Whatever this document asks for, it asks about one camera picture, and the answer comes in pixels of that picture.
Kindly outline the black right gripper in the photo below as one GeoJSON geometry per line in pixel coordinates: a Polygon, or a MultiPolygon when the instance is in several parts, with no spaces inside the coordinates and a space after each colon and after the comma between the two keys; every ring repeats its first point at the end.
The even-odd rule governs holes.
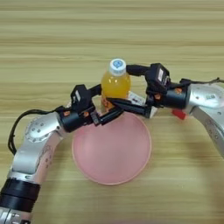
{"type": "MultiPolygon", "coordinates": [[[[129,75],[145,76],[150,70],[148,66],[127,65],[126,71],[129,75]]],[[[151,116],[151,110],[155,108],[184,109],[187,103],[188,86],[178,83],[154,84],[150,82],[146,88],[145,105],[133,104],[129,100],[121,98],[108,98],[114,106],[133,114],[144,117],[151,116]]]]}

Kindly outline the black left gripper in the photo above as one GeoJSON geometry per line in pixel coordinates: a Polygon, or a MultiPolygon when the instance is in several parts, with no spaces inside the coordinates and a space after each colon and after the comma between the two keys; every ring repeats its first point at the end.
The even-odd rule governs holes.
{"type": "MultiPolygon", "coordinates": [[[[102,85],[98,84],[91,87],[89,90],[90,95],[95,97],[102,94],[102,85]]],[[[110,109],[106,114],[100,115],[95,110],[95,105],[91,101],[87,105],[81,102],[69,102],[68,105],[59,111],[59,118],[65,132],[71,133],[78,128],[94,124],[105,125],[114,121],[123,113],[123,110],[118,107],[110,109]]]]}

